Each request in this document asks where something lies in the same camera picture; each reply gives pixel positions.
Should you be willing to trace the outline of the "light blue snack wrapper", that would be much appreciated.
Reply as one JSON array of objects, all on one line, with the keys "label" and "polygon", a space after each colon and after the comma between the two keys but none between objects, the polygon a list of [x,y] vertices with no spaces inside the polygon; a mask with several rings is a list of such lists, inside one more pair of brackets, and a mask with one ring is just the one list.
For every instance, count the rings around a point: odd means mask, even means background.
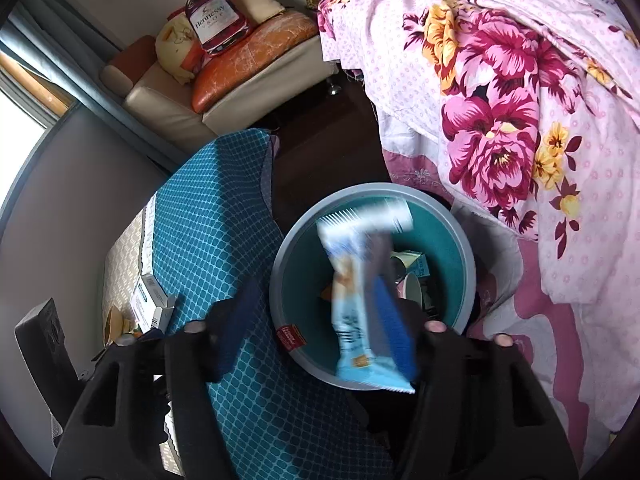
[{"label": "light blue snack wrapper", "polygon": [[331,322],[340,357],[336,376],[373,389],[413,393],[414,342],[397,309],[392,235],[413,228],[398,198],[326,214],[316,222],[333,266]]}]

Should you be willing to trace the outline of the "teal round trash bin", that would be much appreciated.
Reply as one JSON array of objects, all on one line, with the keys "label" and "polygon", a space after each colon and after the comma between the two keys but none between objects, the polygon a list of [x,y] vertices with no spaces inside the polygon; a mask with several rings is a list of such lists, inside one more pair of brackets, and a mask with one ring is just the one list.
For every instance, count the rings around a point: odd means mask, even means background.
[{"label": "teal round trash bin", "polygon": [[320,306],[320,294],[333,280],[333,266],[318,237],[316,221],[326,214],[402,198],[413,216],[413,229],[395,234],[396,249],[425,255],[435,306],[444,323],[461,334],[471,317],[476,293],[476,265],[469,239],[454,215],[415,188],[393,183],[365,183],[344,188],[312,206],[286,234],[274,259],[270,278],[270,312],[278,338],[307,373],[337,388],[374,391],[375,386],[337,376],[340,356],[331,309]]}]

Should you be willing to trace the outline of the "white toothpaste tube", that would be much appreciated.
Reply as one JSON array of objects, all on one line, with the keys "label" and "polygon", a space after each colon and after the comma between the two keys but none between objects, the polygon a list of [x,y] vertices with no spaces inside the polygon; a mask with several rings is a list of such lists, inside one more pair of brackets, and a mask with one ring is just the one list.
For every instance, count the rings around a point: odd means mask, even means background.
[{"label": "white toothpaste tube", "polygon": [[176,302],[177,297],[167,295],[152,274],[138,277],[129,299],[134,319],[143,333],[153,328],[166,333]]}]

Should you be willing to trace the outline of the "teal and beige bed mat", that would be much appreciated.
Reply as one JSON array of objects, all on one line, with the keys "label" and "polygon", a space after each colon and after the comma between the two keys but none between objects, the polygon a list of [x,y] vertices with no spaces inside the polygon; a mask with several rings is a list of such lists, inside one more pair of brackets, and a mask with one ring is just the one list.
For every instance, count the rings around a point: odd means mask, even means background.
[{"label": "teal and beige bed mat", "polygon": [[[283,236],[271,211],[274,141],[262,129],[206,144],[151,198],[108,252],[101,307],[127,311],[150,271],[177,299],[169,327],[202,318],[246,278],[267,286]],[[243,479],[387,479],[390,453],[344,391],[286,362],[259,307],[234,371],[208,386],[232,464]]]}]

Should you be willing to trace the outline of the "beige leather sofa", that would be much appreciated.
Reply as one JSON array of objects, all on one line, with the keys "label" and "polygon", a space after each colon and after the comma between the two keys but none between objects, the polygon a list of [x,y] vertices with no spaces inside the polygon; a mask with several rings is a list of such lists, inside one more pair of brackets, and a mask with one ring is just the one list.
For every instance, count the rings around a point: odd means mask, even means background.
[{"label": "beige leather sofa", "polygon": [[242,130],[288,100],[331,79],[316,23],[278,0],[230,0],[250,30],[210,56],[184,10],[154,36],[115,55],[100,73],[122,106],[186,154]]}]

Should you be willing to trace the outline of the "grey window curtain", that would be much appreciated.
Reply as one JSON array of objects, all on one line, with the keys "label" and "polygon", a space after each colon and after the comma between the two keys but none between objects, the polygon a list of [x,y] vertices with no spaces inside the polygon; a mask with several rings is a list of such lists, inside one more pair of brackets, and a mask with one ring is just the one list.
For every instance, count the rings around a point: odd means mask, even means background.
[{"label": "grey window curtain", "polygon": [[1,51],[65,90],[163,170],[175,172],[186,161],[106,88],[100,73],[119,50],[65,0],[16,0],[3,18]]}]

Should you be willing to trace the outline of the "yellow plush pillow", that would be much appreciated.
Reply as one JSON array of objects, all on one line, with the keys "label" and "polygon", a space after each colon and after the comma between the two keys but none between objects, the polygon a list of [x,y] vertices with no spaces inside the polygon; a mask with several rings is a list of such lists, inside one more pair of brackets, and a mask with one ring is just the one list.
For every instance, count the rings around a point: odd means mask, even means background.
[{"label": "yellow plush pillow", "polygon": [[184,12],[176,14],[160,30],[155,53],[160,67],[182,86],[198,74],[204,50]]}]

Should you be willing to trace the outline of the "floral pink quilt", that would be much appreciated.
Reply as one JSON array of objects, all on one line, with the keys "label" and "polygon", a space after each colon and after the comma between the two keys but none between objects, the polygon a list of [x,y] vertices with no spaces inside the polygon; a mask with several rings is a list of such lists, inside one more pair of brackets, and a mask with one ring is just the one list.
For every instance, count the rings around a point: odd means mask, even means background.
[{"label": "floral pink quilt", "polygon": [[470,333],[518,344],[580,471],[639,397],[639,43],[615,0],[321,0],[396,183],[478,258]]}]

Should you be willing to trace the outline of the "red white gift bag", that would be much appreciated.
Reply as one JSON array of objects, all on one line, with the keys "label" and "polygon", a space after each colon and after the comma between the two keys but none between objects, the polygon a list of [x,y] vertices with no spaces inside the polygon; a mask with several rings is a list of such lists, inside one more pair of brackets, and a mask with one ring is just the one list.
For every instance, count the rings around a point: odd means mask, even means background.
[{"label": "red white gift bag", "polygon": [[184,14],[202,49],[210,56],[221,54],[252,30],[248,18],[231,0],[186,0],[168,20]]}]

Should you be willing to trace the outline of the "orange sofa cushion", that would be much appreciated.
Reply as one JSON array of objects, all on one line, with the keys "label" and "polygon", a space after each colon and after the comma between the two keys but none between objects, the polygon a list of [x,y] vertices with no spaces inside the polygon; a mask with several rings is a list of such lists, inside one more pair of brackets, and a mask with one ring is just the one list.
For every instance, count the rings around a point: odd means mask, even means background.
[{"label": "orange sofa cushion", "polygon": [[194,112],[204,114],[286,52],[317,35],[317,24],[298,11],[288,10],[263,22],[214,56],[196,76],[191,96]]}]

